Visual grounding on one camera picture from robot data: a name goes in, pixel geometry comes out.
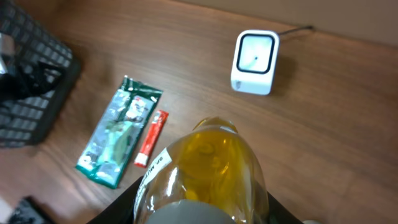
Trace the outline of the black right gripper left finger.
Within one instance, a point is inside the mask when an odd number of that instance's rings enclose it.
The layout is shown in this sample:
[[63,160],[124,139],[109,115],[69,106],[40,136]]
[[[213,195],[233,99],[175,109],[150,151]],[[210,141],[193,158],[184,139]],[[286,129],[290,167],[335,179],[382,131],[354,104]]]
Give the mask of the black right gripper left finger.
[[112,204],[87,224],[130,224],[134,221],[134,202],[143,176],[139,177]]

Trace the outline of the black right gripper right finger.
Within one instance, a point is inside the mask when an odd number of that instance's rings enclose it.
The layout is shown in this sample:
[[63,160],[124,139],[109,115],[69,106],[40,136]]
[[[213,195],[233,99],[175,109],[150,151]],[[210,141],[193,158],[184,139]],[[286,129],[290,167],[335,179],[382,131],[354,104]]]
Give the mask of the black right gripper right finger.
[[292,215],[269,192],[267,194],[269,201],[268,224],[303,224],[302,221]]

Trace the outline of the yellow drink bottle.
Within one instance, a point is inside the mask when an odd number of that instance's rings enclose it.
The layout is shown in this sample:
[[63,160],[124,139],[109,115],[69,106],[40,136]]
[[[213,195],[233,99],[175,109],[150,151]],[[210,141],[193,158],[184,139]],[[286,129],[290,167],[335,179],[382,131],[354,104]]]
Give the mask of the yellow drink bottle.
[[134,223],[267,223],[261,166],[232,121],[205,118],[148,166]]

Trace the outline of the teal candy wrapper packet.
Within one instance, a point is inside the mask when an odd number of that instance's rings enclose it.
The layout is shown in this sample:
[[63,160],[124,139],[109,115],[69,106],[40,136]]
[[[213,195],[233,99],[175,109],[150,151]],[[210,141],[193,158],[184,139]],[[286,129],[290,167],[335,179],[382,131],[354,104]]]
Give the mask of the teal candy wrapper packet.
[[106,144],[101,155],[103,162],[123,163],[133,123],[131,121],[110,121],[105,129]]

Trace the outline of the red stick packet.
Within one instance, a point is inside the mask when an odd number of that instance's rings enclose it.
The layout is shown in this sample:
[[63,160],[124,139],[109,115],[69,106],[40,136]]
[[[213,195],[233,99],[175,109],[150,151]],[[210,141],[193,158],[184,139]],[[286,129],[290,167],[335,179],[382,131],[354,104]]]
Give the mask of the red stick packet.
[[155,148],[156,142],[160,136],[160,133],[164,127],[164,124],[169,116],[169,113],[164,110],[158,110],[155,113],[154,119],[150,124],[149,130],[145,137],[145,140],[134,160],[134,165],[146,168],[148,160],[152,151]]

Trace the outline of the green glove packet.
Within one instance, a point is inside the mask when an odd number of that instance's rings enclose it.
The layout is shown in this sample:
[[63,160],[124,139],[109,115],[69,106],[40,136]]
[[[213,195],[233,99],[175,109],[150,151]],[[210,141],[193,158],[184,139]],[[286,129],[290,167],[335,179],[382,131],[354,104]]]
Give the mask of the green glove packet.
[[116,90],[75,168],[115,189],[163,91],[127,76]]

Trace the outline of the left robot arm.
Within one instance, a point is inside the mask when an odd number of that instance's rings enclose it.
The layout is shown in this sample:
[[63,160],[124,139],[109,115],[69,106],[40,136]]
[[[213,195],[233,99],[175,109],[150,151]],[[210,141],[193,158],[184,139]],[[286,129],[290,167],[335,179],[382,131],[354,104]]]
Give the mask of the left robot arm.
[[[14,39],[1,34],[1,102],[43,95],[54,90],[63,80],[64,68],[44,62],[37,62],[32,66],[31,72],[25,72],[15,54]],[[47,70],[56,71],[60,75],[53,82],[49,82],[45,75]]]

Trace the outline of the white barcode scanner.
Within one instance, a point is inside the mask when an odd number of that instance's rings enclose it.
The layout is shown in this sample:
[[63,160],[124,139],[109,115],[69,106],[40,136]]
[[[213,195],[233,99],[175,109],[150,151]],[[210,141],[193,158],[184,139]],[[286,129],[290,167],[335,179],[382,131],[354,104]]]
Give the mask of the white barcode scanner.
[[239,34],[231,68],[233,90],[254,95],[271,92],[279,35],[271,30],[251,29]]

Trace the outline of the grey plastic shopping basket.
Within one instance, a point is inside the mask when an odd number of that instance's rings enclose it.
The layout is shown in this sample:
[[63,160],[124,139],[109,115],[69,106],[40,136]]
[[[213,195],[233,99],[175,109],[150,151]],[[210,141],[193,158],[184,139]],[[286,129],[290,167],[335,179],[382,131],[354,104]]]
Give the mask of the grey plastic shopping basket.
[[1,148],[42,142],[80,72],[71,48],[15,1],[1,1]]

